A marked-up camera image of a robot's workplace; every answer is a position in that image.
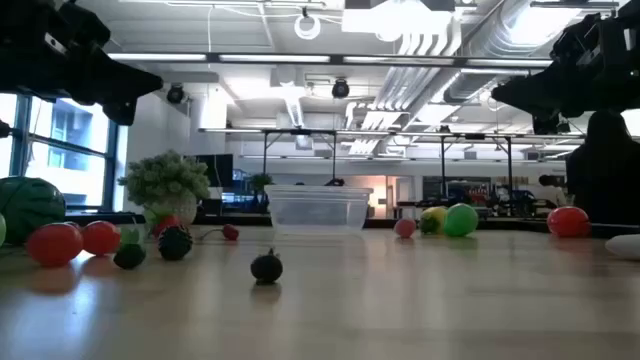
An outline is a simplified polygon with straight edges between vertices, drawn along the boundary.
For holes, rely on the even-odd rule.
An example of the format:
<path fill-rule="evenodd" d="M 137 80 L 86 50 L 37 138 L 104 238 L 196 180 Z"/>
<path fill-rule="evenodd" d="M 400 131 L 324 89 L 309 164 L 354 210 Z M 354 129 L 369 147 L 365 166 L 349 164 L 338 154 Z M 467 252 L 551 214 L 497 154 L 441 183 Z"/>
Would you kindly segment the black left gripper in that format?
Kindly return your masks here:
<path fill-rule="evenodd" d="M 72 86 L 72 98 L 79 103 L 97 103 L 93 86 L 93 71 L 104 45 L 111 36 L 110 30 L 92 11 L 66 0 L 59 8 L 65 21 L 71 50 L 71 61 L 77 71 Z M 123 64 L 102 53 L 102 86 L 111 90 L 104 96 L 104 103 L 133 102 L 163 87 L 161 77 Z"/>

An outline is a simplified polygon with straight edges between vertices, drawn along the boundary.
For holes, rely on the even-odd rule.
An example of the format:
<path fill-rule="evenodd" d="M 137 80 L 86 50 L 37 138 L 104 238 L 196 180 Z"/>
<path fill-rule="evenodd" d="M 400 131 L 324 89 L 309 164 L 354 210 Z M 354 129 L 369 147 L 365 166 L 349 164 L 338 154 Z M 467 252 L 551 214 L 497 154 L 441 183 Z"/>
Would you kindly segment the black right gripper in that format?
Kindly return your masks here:
<path fill-rule="evenodd" d="M 553 45 L 553 61 L 544 69 L 500 83 L 492 90 L 492 97 L 534 116 L 583 114 L 606 109 L 608 105 L 596 81 L 603 65 L 599 28 L 602 21 L 600 13 L 593 13 L 566 27 Z M 560 78 L 560 99 L 556 105 L 540 94 L 554 69 Z"/>

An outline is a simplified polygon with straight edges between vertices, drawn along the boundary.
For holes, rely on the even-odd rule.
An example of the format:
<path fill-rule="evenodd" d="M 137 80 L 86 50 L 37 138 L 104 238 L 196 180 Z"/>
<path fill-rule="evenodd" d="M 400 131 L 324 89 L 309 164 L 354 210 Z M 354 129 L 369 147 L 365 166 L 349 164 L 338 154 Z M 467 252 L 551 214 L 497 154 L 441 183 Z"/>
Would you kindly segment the large red toy tomato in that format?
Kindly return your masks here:
<path fill-rule="evenodd" d="M 554 209 L 547 216 L 546 223 L 549 231 L 561 238 L 585 237 L 591 231 L 588 215 L 573 206 Z"/>

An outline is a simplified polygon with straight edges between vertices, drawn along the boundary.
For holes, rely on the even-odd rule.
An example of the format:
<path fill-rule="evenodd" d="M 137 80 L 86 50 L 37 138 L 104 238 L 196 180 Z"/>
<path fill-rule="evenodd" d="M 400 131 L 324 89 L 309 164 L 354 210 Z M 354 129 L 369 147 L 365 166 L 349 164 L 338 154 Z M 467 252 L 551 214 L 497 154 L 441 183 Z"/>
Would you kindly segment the red toy strawberry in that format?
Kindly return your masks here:
<path fill-rule="evenodd" d="M 168 227 L 180 226 L 181 219 L 172 213 L 166 211 L 154 211 L 147 209 L 144 211 L 145 228 L 147 234 L 157 239 L 160 234 Z"/>

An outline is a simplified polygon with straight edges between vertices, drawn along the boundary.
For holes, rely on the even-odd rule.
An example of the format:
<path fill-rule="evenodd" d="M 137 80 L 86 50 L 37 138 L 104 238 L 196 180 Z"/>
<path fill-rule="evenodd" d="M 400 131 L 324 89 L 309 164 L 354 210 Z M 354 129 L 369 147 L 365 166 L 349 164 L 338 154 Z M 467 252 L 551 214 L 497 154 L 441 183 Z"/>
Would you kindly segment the round green toy fruit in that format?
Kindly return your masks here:
<path fill-rule="evenodd" d="M 443 233 L 449 237 L 465 237 L 476 230 L 478 223 L 477 211 L 470 205 L 458 203 L 447 210 Z"/>

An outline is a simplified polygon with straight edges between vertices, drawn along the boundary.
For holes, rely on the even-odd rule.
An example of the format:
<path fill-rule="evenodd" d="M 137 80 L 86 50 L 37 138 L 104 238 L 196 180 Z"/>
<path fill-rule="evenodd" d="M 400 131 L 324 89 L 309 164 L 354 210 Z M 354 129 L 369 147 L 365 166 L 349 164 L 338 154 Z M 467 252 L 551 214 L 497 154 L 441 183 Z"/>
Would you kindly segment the red tomato with green calyx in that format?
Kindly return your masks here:
<path fill-rule="evenodd" d="M 118 253 L 145 253 L 139 231 L 135 228 L 121 228 L 107 221 L 94 221 L 81 230 L 83 250 L 106 256 Z"/>

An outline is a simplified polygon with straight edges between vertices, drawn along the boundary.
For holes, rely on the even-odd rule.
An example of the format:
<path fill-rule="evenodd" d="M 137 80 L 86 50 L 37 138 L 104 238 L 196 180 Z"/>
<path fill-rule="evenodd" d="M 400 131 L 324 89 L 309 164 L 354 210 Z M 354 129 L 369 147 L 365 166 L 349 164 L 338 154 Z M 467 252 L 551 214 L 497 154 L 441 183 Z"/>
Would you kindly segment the small toy watermelon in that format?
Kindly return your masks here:
<path fill-rule="evenodd" d="M 0 179 L 0 213 L 6 221 L 5 242 L 23 245 L 41 226 L 62 222 L 66 213 L 63 194 L 41 178 Z"/>

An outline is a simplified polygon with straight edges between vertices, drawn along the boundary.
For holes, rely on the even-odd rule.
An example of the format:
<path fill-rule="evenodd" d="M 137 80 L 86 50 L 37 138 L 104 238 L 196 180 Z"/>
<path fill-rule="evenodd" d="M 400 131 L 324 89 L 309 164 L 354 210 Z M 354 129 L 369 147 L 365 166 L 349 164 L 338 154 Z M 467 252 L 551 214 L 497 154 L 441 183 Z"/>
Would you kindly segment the yellow toy bell pepper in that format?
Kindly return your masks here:
<path fill-rule="evenodd" d="M 422 234 L 441 234 L 447 216 L 446 207 L 429 207 L 420 216 L 419 229 Z"/>

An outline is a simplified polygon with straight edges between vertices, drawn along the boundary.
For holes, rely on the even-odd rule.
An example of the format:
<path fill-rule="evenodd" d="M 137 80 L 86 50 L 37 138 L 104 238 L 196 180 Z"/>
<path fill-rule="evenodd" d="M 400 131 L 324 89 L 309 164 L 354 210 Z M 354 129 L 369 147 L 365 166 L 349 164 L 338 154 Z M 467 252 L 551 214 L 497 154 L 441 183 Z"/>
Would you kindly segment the large toy blackberry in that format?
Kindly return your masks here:
<path fill-rule="evenodd" d="M 173 225 L 162 230 L 158 237 L 158 250 L 167 261 L 182 260 L 192 249 L 193 239 L 182 225 Z"/>

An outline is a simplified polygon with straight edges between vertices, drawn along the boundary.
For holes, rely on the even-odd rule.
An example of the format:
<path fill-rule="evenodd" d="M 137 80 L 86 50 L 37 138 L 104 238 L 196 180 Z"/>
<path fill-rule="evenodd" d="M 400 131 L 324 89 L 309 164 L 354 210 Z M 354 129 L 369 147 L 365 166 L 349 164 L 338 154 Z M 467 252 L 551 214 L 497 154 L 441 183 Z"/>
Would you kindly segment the red toy cherry tomato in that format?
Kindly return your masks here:
<path fill-rule="evenodd" d="M 35 230 L 27 239 L 29 256 L 43 267 L 62 267 L 83 249 L 80 231 L 66 223 L 55 223 Z"/>

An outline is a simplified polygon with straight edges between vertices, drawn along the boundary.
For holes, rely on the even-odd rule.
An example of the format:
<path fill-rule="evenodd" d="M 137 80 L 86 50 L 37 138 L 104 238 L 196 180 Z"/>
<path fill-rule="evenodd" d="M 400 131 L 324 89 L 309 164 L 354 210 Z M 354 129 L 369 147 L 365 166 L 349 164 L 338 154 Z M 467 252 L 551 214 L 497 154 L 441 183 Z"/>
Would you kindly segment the pink toy peach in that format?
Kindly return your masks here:
<path fill-rule="evenodd" d="M 417 225 L 413 219 L 398 219 L 394 225 L 394 232 L 400 238 L 411 238 L 416 231 Z"/>

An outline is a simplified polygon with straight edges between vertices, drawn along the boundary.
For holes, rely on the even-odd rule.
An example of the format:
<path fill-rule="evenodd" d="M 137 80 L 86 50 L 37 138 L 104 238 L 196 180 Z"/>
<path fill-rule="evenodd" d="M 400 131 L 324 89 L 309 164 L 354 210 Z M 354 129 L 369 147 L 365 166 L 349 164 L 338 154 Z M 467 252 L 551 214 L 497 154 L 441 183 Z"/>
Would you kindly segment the clear plastic tupperware container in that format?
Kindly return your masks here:
<path fill-rule="evenodd" d="M 365 223 L 371 188 L 267 185 L 274 229 L 286 235 L 343 235 Z"/>

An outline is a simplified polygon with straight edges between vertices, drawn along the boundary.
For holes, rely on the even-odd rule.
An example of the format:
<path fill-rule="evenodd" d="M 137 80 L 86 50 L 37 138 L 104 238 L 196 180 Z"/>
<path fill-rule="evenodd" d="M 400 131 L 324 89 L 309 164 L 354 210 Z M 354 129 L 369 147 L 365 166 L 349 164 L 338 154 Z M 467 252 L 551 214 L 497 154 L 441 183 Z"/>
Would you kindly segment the small dark toy berry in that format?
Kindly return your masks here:
<path fill-rule="evenodd" d="M 266 254 L 256 257 L 250 265 L 250 272 L 257 284 L 274 284 L 281 277 L 283 271 L 283 263 L 274 248 L 270 248 Z"/>

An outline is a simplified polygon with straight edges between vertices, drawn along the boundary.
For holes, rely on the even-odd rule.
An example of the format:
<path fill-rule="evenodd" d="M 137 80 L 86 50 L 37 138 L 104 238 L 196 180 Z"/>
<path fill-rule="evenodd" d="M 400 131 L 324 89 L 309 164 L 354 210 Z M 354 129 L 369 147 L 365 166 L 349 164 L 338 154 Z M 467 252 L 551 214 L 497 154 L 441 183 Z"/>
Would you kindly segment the person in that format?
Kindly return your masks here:
<path fill-rule="evenodd" d="M 640 143 L 621 114 L 591 115 L 584 143 L 566 160 L 567 188 L 593 223 L 640 225 Z"/>
<path fill-rule="evenodd" d="M 556 185 L 550 175 L 540 175 L 538 185 L 532 190 L 535 199 L 547 209 L 555 209 L 568 205 L 568 201 L 561 187 Z"/>

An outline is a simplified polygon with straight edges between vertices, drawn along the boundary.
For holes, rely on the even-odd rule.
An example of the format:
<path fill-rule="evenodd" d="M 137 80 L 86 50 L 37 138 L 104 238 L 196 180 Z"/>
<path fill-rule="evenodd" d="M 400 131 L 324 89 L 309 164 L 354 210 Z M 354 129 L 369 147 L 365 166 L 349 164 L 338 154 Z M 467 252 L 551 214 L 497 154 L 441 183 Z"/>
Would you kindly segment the green plant in white pot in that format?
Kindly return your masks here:
<path fill-rule="evenodd" d="M 195 220 L 200 200 L 210 195 L 208 167 L 195 157 L 173 150 L 129 162 L 118 184 L 127 199 L 144 209 L 152 224 L 174 215 L 186 226 Z"/>

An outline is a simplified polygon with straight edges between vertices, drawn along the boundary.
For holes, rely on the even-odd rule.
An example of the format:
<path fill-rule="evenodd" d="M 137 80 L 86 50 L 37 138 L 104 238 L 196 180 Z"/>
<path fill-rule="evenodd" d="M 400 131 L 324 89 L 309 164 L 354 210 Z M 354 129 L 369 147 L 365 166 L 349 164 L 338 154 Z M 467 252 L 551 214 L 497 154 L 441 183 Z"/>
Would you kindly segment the long ceiling light bar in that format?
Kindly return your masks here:
<path fill-rule="evenodd" d="M 295 64 L 332 66 L 405 66 L 437 68 L 544 69 L 545 58 L 480 58 L 406 55 L 313 55 L 279 53 L 109 53 L 117 61 L 131 63 Z"/>

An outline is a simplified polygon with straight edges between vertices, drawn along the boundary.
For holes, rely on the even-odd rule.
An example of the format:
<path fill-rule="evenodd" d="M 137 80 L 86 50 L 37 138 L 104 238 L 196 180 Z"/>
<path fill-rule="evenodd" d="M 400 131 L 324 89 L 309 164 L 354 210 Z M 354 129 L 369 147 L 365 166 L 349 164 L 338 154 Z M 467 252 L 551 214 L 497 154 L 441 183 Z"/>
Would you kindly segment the small background plant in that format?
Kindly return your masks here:
<path fill-rule="evenodd" d="M 266 213 L 268 208 L 268 195 L 265 187 L 273 184 L 272 177 L 267 173 L 258 173 L 249 178 L 249 189 L 253 195 L 251 208 L 256 213 Z"/>

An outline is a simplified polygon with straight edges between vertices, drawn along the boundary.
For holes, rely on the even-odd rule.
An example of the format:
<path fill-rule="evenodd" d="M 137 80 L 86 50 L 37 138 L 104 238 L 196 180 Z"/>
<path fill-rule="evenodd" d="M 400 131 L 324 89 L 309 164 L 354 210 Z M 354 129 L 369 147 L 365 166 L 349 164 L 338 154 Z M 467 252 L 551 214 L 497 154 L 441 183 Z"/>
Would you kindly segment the small toy blackberry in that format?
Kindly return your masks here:
<path fill-rule="evenodd" d="M 115 256 L 113 262 L 121 269 L 132 270 L 138 267 L 146 258 L 146 252 L 139 244 L 122 245 Z"/>

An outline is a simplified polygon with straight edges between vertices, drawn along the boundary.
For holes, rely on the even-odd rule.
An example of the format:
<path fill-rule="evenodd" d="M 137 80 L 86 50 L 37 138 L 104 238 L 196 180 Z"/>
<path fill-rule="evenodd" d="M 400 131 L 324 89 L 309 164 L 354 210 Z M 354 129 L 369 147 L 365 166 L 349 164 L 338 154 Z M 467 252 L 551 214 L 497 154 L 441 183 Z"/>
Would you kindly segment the beige folded cloth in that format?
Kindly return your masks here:
<path fill-rule="evenodd" d="M 615 236 L 605 243 L 605 248 L 620 258 L 640 261 L 640 234 Z"/>

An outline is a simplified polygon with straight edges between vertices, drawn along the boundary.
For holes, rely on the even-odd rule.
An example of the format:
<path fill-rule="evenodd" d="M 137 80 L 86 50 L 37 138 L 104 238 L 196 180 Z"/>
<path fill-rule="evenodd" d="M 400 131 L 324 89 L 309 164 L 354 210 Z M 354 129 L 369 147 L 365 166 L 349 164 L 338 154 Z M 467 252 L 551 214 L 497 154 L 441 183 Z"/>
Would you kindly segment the black wall screen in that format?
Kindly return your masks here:
<path fill-rule="evenodd" d="M 233 183 L 232 154 L 197 155 L 196 160 L 207 166 L 205 171 L 210 187 L 228 188 Z"/>

